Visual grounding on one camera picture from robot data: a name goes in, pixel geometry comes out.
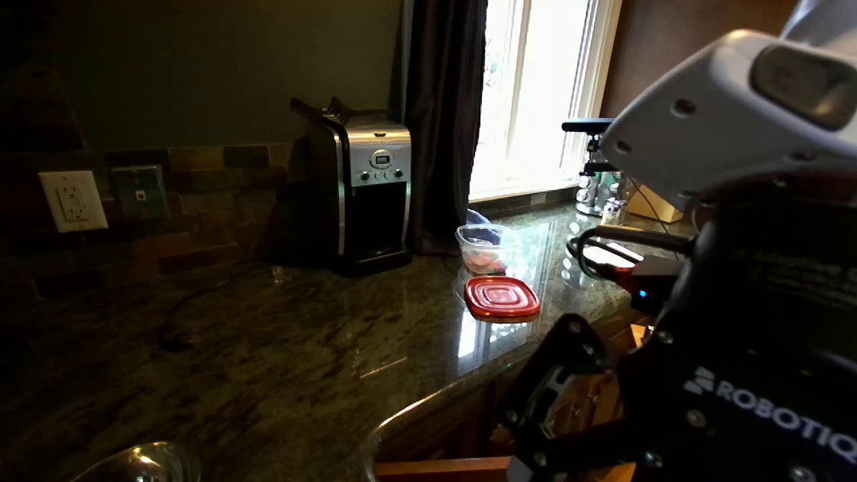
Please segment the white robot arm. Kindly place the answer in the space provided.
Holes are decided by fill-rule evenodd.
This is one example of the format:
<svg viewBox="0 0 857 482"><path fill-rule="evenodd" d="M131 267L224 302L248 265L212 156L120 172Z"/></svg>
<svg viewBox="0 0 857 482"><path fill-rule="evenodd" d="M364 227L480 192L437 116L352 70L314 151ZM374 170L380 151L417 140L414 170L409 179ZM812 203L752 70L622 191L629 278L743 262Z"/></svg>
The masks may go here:
<svg viewBox="0 0 857 482"><path fill-rule="evenodd" d="M610 362L558 319L500 404L508 482L857 482L855 0L797 0L777 36L735 30L672 66L602 152L702 212L651 337Z"/></svg>

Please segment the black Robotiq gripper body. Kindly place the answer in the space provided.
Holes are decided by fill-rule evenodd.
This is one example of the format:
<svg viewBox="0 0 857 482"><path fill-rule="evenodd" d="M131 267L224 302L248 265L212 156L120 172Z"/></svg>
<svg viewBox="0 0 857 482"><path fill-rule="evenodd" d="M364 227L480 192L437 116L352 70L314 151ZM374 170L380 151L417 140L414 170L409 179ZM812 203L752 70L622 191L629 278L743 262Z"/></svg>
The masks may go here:
<svg viewBox="0 0 857 482"><path fill-rule="evenodd" d="M724 188L622 362L634 482L857 482L857 179Z"/></svg>

